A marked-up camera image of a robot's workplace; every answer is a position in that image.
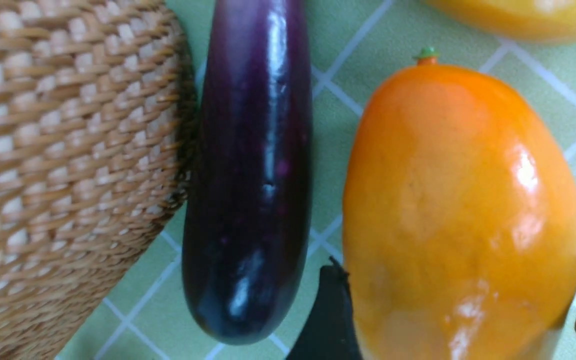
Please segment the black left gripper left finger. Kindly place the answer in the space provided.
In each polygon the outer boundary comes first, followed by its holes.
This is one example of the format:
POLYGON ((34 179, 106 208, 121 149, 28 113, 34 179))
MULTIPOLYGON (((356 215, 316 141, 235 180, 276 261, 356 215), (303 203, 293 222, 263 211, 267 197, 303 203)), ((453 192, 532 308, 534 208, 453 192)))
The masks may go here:
POLYGON ((334 257, 320 267, 310 314, 288 360, 361 360, 355 335, 349 273, 334 257))

